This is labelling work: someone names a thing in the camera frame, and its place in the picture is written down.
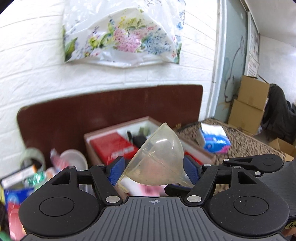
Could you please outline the pink white rubber glove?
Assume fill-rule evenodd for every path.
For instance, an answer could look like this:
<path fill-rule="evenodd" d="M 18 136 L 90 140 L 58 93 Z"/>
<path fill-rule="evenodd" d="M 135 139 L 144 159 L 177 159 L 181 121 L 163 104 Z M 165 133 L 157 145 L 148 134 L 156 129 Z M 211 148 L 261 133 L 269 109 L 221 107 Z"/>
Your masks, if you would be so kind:
<path fill-rule="evenodd" d="M 121 180 L 121 184 L 124 188 L 128 190 L 129 196 L 149 196 L 149 197 L 163 197 L 167 196 L 164 188 L 165 185 L 162 186 L 148 186 L 137 183 L 131 180 L 128 177 L 124 177 Z"/>

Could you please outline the translucent plastic funnel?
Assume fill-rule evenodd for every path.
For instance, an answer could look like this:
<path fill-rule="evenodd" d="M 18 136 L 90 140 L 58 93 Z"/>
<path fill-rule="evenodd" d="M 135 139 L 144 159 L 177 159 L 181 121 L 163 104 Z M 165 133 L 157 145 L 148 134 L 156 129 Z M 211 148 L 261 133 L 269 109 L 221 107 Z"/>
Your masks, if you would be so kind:
<path fill-rule="evenodd" d="M 177 134 L 163 123 L 145 141 L 128 163 L 117 184 L 128 193 L 124 178 L 147 185 L 180 184 L 193 187 L 183 168 L 184 150 Z"/>

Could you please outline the red printed box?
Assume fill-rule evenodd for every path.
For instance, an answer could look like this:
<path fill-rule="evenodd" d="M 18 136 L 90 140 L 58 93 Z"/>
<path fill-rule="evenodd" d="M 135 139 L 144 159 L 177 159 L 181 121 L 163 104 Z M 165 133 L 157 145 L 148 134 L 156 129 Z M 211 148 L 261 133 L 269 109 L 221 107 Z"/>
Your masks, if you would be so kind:
<path fill-rule="evenodd" d="M 96 137 L 90 140 L 92 148 L 103 164 L 111 164 L 117 157 L 122 156 L 130 160 L 138 148 L 117 132 Z"/>

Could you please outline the open cardboard box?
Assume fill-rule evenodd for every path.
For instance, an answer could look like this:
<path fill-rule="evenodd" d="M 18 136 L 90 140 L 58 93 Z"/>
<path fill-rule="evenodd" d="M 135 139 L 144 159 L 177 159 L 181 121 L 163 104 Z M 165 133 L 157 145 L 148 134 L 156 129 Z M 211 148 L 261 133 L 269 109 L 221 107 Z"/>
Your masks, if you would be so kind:
<path fill-rule="evenodd" d="M 84 140 L 85 140 L 88 156 L 93 165 L 103 164 L 90 144 L 90 140 L 96 137 L 117 132 L 121 136 L 123 136 L 126 140 L 130 141 L 133 145 L 135 145 L 138 149 L 140 149 L 141 146 L 145 143 L 145 141 L 151 136 L 151 134 L 155 132 L 157 128 L 161 125 L 162 124 L 160 122 L 155 121 L 154 119 L 147 116 L 145 118 L 139 118 L 137 120 L 128 121 L 126 123 L 121 123 L 119 125 L 110 126 L 108 128 L 103 128 L 98 131 L 86 133 L 84 135 Z M 184 156 L 185 155 L 191 156 L 197 163 L 201 165 L 211 164 L 211 160 L 215 158 L 214 154 L 211 154 L 206 150 L 203 150 L 197 144 L 195 144 L 194 142 L 190 142 L 185 138 L 182 138 L 179 134 L 177 134 L 177 136 L 181 141 L 181 144 L 184 150 Z M 127 164 L 126 164 L 126 167 L 127 167 L 131 159 L 130 160 L 126 159 L 126 161 L 127 161 Z M 123 192 L 119 188 L 117 183 L 115 186 L 116 188 L 118 188 L 121 194 L 128 194 Z"/>

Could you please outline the blue tissue packet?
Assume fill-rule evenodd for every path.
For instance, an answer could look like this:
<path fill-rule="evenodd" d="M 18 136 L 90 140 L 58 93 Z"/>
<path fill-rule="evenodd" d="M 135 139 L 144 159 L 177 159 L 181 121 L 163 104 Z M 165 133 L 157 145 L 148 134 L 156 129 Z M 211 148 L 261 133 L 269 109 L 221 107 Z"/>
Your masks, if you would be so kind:
<path fill-rule="evenodd" d="M 208 125 L 201 123 L 197 142 L 201 148 L 213 154 L 226 154 L 231 147 L 222 126 Z"/>

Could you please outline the white bowl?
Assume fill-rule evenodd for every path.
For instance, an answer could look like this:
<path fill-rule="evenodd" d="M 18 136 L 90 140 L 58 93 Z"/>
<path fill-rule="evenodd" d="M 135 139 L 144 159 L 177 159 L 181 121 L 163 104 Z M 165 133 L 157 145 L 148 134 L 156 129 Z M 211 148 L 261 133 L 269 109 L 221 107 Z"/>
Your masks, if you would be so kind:
<path fill-rule="evenodd" d="M 60 154 L 60 157 L 67 161 L 70 166 L 75 166 L 77 171 L 88 169 L 88 164 L 85 156 L 78 150 L 69 149 Z"/>

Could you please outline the red white snack packet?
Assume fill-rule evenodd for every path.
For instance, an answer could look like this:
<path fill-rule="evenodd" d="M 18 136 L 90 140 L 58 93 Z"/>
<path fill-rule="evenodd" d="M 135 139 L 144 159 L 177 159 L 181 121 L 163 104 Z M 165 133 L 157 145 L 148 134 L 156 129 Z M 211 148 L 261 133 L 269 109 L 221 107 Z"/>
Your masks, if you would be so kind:
<path fill-rule="evenodd" d="M 67 160 L 63 159 L 55 149 L 50 151 L 50 160 L 57 172 L 67 168 L 70 164 Z"/>

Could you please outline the black jacket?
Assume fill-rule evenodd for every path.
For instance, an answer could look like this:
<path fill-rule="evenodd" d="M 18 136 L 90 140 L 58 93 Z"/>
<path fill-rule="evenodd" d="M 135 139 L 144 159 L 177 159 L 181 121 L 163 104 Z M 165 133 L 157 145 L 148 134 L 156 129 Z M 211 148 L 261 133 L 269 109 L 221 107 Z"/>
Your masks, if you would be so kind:
<path fill-rule="evenodd" d="M 283 90 L 276 84 L 269 86 L 261 125 L 272 135 L 290 144 L 295 141 L 295 112 L 286 100 Z"/>

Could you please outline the dark wooden headboard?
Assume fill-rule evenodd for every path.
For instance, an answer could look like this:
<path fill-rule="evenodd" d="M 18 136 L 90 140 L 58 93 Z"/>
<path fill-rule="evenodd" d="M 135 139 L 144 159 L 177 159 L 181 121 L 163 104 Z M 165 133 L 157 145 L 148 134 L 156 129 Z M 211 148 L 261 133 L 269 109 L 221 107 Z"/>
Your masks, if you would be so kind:
<path fill-rule="evenodd" d="M 25 106 L 16 116 L 25 147 L 76 149 L 86 155 L 84 135 L 149 116 L 174 128 L 199 119 L 202 85 L 159 85 L 81 94 Z"/>

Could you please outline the stacked cardboard boxes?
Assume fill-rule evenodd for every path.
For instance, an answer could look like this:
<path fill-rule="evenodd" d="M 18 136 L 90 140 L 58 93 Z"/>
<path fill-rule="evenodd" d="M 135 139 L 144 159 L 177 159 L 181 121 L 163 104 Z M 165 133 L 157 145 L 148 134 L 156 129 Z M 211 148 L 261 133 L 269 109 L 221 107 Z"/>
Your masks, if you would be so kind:
<path fill-rule="evenodd" d="M 255 77 L 243 75 L 228 124 L 251 135 L 256 135 L 268 101 L 268 92 L 268 83 Z"/>

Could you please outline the tape roll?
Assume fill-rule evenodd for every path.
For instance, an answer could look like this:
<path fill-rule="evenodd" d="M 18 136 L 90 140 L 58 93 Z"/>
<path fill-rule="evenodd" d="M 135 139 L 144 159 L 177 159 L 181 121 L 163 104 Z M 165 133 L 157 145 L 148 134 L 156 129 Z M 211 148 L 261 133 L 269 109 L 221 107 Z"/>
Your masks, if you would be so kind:
<path fill-rule="evenodd" d="M 20 158 L 20 169 L 34 165 L 37 171 L 45 171 L 46 163 L 43 153 L 37 148 L 27 148 Z"/>

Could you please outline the white black carton box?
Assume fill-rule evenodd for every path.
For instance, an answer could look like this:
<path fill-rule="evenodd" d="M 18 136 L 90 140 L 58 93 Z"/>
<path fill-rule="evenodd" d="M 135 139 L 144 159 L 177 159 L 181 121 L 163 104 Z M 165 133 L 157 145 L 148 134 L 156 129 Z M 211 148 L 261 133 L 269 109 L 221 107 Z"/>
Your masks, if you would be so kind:
<path fill-rule="evenodd" d="M 3 187 L 3 189 L 8 189 L 11 186 L 16 185 L 22 182 L 23 180 L 25 180 L 26 178 L 34 175 L 36 172 L 37 172 L 37 169 L 35 165 L 31 165 L 27 168 L 18 170 L 17 172 L 2 178 L 1 186 Z"/>

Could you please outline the floral plastic bag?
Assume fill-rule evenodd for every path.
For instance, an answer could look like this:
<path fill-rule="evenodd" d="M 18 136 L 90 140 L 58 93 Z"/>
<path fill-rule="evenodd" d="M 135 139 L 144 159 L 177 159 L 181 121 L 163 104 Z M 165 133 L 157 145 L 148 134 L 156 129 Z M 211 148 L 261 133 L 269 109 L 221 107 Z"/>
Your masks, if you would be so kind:
<path fill-rule="evenodd" d="M 185 1 L 66 1 L 65 62 L 179 64 L 185 8 Z"/>

